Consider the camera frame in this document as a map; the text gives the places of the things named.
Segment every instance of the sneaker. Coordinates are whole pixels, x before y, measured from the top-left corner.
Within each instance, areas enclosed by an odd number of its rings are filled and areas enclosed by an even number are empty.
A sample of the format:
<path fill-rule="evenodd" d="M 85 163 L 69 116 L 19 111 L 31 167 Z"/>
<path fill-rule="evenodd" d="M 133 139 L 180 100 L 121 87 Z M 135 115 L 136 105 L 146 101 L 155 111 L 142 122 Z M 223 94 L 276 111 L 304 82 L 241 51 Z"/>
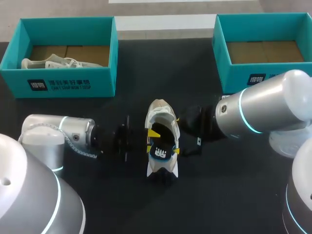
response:
<path fill-rule="evenodd" d="M 21 62 L 22 69 L 38 69 L 38 68 L 81 68 L 81 67 L 101 67 L 95 63 L 78 62 L 73 58 L 61 58 L 52 54 L 49 58 L 42 61 L 31 61 L 24 58 Z"/>
<path fill-rule="evenodd" d="M 145 119 L 145 128 L 154 133 L 147 137 L 147 177 L 166 171 L 178 178 L 180 130 L 172 107 L 162 99 L 154 100 Z"/>

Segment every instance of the black table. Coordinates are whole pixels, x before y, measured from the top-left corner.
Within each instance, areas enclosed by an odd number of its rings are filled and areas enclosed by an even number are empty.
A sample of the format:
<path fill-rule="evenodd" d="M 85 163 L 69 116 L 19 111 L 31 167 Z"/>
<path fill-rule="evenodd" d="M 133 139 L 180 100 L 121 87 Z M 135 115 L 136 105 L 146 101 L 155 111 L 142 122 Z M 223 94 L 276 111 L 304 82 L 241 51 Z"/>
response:
<path fill-rule="evenodd" d="M 0 54 L 7 43 L 0 43 Z M 0 79 L 0 132 L 17 138 L 29 114 L 90 117 L 114 128 L 129 114 L 144 126 L 149 104 L 168 101 L 176 113 L 211 104 L 221 94 L 210 39 L 119 42 L 114 98 L 14 100 Z M 180 145 L 195 139 L 182 133 Z M 203 155 L 179 159 L 170 187 L 147 183 L 146 155 L 103 164 L 69 149 L 63 178 L 86 208 L 85 234 L 283 234 L 282 207 L 292 161 L 276 154 L 268 136 L 207 144 Z"/>

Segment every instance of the shoe tongue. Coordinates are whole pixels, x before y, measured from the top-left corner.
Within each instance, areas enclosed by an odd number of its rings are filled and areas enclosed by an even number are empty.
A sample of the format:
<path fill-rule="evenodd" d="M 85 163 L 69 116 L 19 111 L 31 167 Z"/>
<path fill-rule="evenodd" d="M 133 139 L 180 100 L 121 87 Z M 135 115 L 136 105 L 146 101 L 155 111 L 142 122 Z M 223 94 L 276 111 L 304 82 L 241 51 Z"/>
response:
<path fill-rule="evenodd" d="M 168 160 L 171 158 L 172 146 L 161 142 L 154 141 L 150 149 L 150 155 L 158 160 Z"/>

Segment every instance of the blue led ring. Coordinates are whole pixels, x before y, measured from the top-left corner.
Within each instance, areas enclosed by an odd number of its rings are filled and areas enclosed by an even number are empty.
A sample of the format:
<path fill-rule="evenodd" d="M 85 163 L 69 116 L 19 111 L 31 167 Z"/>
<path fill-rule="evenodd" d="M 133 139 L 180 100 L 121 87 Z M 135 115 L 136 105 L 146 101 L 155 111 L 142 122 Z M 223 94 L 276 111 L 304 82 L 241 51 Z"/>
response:
<path fill-rule="evenodd" d="M 245 119 L 245 116 L 244 116 L 244 114 L 243 114 L 243 110 L 242 110 L 242 96 L 243 96 L 243 93 L 245 92 L 245 90 L 246 90 L 246 89 L 244 89 L 244 90 L 240 93 L 239 99 L 238 99 L 238 107 L 239 107 L 240 115 L 242 116 L 242 119 L 243 119 L 244 123 L 246 124 L 246 126 L 247 126 L 250 130 L 252 130 L 252 131 L 255 132 L 255 133 L 261 134 L 262 132 L 258 132 L 256 129 L 254 129 L 254 128 L 247 122 L 247 120 Z"/>

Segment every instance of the open box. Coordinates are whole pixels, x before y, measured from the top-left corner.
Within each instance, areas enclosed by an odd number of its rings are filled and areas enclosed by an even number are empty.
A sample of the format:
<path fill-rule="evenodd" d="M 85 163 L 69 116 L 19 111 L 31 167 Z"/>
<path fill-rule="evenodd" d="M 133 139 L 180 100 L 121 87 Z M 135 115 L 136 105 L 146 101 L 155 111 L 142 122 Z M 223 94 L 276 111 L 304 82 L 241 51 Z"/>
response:
<path fill-rule="evenodd" d="M 220 14 L 213 49 L 225 94 L 292 69 L 312 76 L 312 19 L 308 13 Z"/>
<path fill-rule="evenodd" d="M 97 68 L 20 69 L 24 58 L 51 54 Z M 114 17 L 21 19 L 0 64 L 16 98 L 113 97 L 118 38 Z"/>

